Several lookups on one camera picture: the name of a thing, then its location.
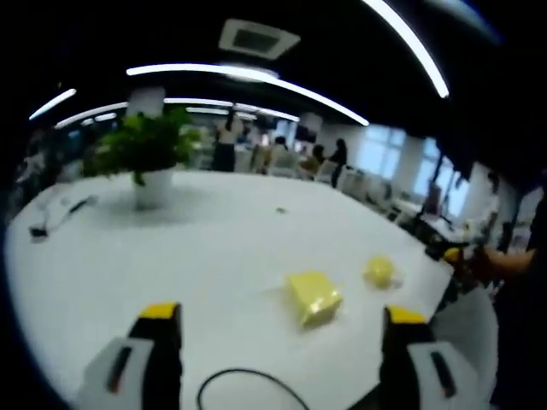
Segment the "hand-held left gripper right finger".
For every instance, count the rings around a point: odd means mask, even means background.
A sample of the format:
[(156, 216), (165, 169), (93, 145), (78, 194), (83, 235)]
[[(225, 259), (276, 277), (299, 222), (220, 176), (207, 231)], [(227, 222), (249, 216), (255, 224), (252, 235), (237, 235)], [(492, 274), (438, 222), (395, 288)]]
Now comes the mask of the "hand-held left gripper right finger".
[(425, 316), (385, 306), (381, 355), (380, 409), (479, 408), (477, 372)]

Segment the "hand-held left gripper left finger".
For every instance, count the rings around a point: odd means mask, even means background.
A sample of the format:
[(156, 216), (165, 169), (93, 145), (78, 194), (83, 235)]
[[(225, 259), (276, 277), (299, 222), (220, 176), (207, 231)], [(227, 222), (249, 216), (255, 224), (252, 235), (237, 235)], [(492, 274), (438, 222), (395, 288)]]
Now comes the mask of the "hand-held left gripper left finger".
[(149, 305), (87, 365), (79, 408), (179, 409), (182, 346), (181, 304)]

